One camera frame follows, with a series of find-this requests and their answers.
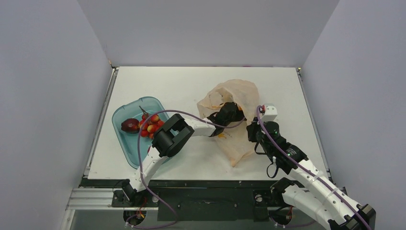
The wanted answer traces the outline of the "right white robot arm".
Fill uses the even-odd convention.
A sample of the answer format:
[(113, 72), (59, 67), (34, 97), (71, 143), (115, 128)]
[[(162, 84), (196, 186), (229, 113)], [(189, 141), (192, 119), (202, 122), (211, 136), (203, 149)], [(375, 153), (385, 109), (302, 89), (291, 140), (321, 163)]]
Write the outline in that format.
[(260, 147), (277, 170), (287, 174), (271, 186), (277, 205), (293, 206), (327, 230), (373, 230), (376, 211), (339, 190), (308, 156), (280, 135), (276, 122), (254, 119), (247, 126), (248, 139)]

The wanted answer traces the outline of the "orange plastic bag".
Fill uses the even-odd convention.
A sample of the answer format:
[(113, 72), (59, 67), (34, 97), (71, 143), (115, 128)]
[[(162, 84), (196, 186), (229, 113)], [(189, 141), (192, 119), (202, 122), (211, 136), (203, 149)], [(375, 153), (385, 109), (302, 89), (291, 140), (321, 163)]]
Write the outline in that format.
[(256, 85), (247, 80), (233, 79), (216, 85), (197, 103), (200, 118), (208, 118), (219, 112), (225, 103), (236, 103), (246, 121), (235, 128), (225, 129), (214, 140), (227, 156), (232, 167), (243, 158), (254, 153), (254, 143), (248, 141), (246, 127), (251, 124), (259, 105), (259, 92)]

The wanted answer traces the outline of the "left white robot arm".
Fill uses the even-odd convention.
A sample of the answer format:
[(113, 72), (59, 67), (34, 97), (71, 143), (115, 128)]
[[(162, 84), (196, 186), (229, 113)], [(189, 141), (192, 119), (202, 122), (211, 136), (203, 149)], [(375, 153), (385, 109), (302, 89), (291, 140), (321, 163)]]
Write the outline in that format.
[(152, 144), (146, 156), (141, 156), (140, 143), (137, 143), (139, 166), (134, 176), (122, 183), (124, 200), (131, 206), (142, 202), (142, 191), (148, 189), (159, 167), (178, 154), (191, 137), (216, 137), (225, 129), (235, 128), (246, 120), (236, 103), (224, 103), (218, 112), (206, 118), (178, 110), (172, 112), (174, 114), (161, 127), (152, 129)]

